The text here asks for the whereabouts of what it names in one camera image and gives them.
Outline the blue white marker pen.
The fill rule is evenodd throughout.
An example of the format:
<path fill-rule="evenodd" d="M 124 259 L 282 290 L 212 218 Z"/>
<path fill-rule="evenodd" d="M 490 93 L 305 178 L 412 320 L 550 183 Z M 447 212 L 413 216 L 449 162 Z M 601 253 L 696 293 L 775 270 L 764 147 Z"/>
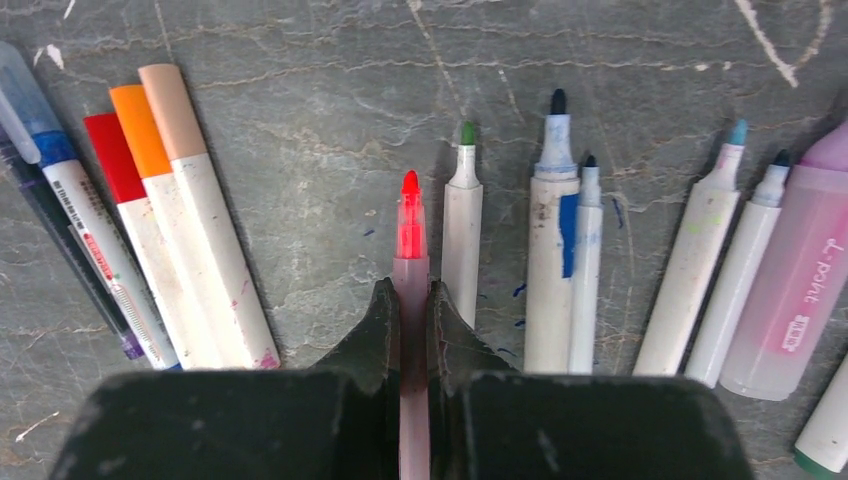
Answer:
<path fill-rule="evenodd" d="M 573 308 L 569 369 L 591 375 L 594 365 L 600 256 L 603 230 L 600 168 L 589 155 L 582 168 L 577 207 L 577 245 L 573 277 Z"/>

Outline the red capped marker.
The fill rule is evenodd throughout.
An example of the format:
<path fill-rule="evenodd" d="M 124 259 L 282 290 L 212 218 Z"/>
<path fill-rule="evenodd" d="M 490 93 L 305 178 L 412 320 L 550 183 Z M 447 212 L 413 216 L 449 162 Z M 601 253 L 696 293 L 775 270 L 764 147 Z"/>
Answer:
<path fill-rule="evenodd" d="M 190 313 L 188 298 L 168 256 L 118 116 L 102 113 L 85 117 L 83 123 L 181 367 L 195 370 L 199 357 L 189 345 L 185 324 Z"/>

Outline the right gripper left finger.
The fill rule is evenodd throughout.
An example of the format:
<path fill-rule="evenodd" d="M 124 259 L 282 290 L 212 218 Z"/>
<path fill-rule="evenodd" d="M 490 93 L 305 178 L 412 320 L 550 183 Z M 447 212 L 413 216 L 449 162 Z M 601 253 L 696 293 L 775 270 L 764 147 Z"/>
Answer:
<path fill-rule="evenodd" d="M 51 477 L 394 479 L 398 307 L 392 283 L 376 282 L 365 316 L 306 369 L 112 376 Z"/>

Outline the pink thin pen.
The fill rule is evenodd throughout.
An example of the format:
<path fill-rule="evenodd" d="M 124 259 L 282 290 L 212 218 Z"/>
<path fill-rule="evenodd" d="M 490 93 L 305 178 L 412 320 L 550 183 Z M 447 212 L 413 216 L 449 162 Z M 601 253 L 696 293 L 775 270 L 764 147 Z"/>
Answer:
<path fill-rule="evenodd" d="M 430 477 L 426 214 L 418 175 L 406 173 L 397 210 L 392 282 L 399 299 L 399 477 Z"/>

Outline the pink highlighter pen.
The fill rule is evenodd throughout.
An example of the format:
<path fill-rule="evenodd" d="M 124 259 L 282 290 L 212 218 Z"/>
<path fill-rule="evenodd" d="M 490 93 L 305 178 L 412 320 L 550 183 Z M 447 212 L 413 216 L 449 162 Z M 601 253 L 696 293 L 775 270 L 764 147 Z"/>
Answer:
<path fill-rule="evenodd" d="M 754 399 L 788 398 L 846 279 L 847 125 L 841 123 L 791 169 L 720 385 Z"/>

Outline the large blue white marker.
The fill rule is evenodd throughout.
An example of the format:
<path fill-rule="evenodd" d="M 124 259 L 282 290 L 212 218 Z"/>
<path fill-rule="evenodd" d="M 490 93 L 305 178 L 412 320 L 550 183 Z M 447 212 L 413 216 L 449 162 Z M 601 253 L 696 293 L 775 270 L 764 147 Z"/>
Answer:
<path fill-rule="evenodd" d="M 580 191 L 563 89 L 551 98 L 530 183 L 524 371 L 568 370 Z"/>

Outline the orange capped marker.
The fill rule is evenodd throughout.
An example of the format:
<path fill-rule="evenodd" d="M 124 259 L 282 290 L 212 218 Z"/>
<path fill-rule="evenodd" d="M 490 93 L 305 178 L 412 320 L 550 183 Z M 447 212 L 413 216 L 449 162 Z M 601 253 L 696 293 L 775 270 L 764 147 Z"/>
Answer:
<path fill-rule="evenodd" d="M 208 318 L 191 278 L 193 247 L 179 229 L 185 227 L 186 207 L 177 191 L 173 169 L 140 84 L 113 87 L 111 102 L 150 204 L 146 215 L 156 229 L 155 253 L 145 263 L 154 275 L 153 293 L 183 369 L 223 369 L 224 354 L 216 345 Z"/>

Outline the green capped marker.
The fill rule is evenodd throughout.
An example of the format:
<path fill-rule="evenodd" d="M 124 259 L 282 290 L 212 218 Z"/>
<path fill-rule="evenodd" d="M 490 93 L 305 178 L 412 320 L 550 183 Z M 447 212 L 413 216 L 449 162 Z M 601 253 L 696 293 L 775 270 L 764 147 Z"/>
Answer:
<path fill-rule="evenodd" d="M 483 185 L 476 175 L 472 122 L 464 123 L 456 168 L 444 188 L 441 279 L 465 323 L 473 328 L 478 298 Z"/>

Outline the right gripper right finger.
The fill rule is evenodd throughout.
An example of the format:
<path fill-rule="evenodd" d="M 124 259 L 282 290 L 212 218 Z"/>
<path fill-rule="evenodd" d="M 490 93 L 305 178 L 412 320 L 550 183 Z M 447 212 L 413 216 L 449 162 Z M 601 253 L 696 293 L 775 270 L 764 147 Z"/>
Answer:
<path fill-rule="evenodd" d="M 435 479 L 750 479 L 733 422 L 680 377 L 525 374 L 460 318 L 426 305 Z"/>

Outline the dark blue capped marker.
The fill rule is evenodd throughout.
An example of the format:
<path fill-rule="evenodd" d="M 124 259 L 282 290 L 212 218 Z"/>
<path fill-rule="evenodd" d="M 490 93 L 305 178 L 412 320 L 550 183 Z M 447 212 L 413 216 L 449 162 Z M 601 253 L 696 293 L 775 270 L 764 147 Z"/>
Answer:
<path fill-rule="evenodd" d="M 1 43 L 1 125 L 22 159 L 37 166 L 94 261 L 151 366 L 181 368 L 137 263 L 22 55 Z"/>

